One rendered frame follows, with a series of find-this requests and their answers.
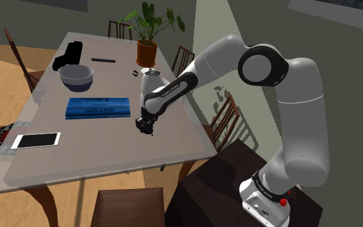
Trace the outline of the dark brown robot stand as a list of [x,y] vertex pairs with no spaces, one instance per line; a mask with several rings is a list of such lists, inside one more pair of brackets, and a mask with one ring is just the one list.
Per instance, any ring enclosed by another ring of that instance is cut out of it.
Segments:
[[319,227],[322,207],[285,172],[283,151],[269,162],[242,141],[185,177],[165,212],[166,227]]

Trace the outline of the green plant in orange pot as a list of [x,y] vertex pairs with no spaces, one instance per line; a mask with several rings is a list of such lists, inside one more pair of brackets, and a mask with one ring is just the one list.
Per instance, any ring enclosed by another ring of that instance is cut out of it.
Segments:
[[138,10],[131,11],[120,22],[127,24],[127,30],[135,30],[137,32],[137,58],[136,63],[143,68],[151,68],[155,65],[155,58],[158,44],[153,41],[155,36],[171,26],[175,31],[175,27],[185,32],[185,24],[181,16],[175,16],[172,8],[167,8],[162,16],[155,15],[155,5],[143,2],[141,4],[142,13]]

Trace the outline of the black angular box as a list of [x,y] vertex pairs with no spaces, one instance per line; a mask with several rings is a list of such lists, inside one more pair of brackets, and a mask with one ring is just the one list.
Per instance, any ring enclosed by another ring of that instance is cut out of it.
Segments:
[[58,71],[58,69],[68,64],[79,64],[82,49],[83,43],[80,41],[68,43],[65,53],[54,59],[52,65],[53,70]]

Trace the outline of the brown wooden chair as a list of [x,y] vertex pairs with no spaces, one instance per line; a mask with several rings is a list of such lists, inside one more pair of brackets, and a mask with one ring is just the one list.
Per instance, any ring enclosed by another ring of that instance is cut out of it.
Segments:
[[98,191],[90,227],[165,227],[163,189]]
[[112,30],[115,30],[115,37],[117,39],[125,39],[125,33],[128,32],[129,40],[132,40],[132,31],[128,29],[130,25],[125,23],[119,23],[117,21],[109,20],[107,37],[112,36]]
[[26,79],[26,82],[28,83],[30,92],[32,93],[35,90],[35,87],[37,86],[38,82],[40,81],[40,79],[42,78],[43,74],[44,74],[44,70],[41,71],[34,71],[34,72],[29,72],[26,67],[25,64],[23,63],[23,60],[21,59],[21,56],[19,54],[19,51],[12,39],[12,37],[10,36],[8,30],[6,28],[3,29],[6,35],[6,38],[8,39],[8,42],[10,44],[10,47],[19,63],[19,66],[21,67],[24,77]]
[[212,145],[220,152],[240,117],[232,95],[229,95],[211,124],[202,124]]
[[179,46],[172,64],[172,72],[175,77],[181,75],[186,67],[195,59],[195,54],[183,46]]

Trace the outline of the grey wall picture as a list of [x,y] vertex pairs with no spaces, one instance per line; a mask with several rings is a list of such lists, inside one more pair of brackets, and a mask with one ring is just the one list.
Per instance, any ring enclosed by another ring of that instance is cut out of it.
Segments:
[[75,10],[79,12],[88,12],[88,0],[20,0],[29,3],[36,3],[46,6],[54,6],[58,8],[65,8],[68,10]]

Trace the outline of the blue book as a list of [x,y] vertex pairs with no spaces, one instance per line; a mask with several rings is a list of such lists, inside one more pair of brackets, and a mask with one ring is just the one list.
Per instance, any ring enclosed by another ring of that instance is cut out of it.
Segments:
[[66,119],[100,119],[130,116],[129,98],[70,98]]

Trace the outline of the grey and blue bowl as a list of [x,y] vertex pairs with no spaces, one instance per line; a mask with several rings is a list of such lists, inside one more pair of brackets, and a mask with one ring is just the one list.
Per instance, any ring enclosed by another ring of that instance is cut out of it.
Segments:
[[89,66],[70,64],[57,71],[63,84],[73,92],[85,92],[93,83],[93,69]]

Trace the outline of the white tablet with black screen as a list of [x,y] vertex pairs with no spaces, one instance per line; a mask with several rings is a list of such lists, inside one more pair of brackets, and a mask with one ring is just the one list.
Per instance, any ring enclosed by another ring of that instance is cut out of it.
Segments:
[[60,136],[60,132],[18,135],[11,145],[11,149],[16,150],[22,148],[56,146],[59,143]]

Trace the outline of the grey dining table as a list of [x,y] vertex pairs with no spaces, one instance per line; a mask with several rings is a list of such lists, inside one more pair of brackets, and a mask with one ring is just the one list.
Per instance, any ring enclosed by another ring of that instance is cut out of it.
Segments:
[[[18,135],[60,132],[56,146],[16,149],[0,155],[0,227],[47,227],[42,209],[29,190],[47,186],[77,186],[85,179],[98,180],[120,173],[141,173],[190,161],[208,159],[216,151],[187,99],[179,99],[154,125],[153,135],[141,133],[135,120],[141,114],[141,76],[136,64],[135,41],[70,32],[68,43],[83,43],[81,64],[93,69],[91,87],[82,97],[126,97],[129,117],[71,119],[64,114],[75,92],[47,68],[12,127]],[[115,59],[115,63],[91,58]]]

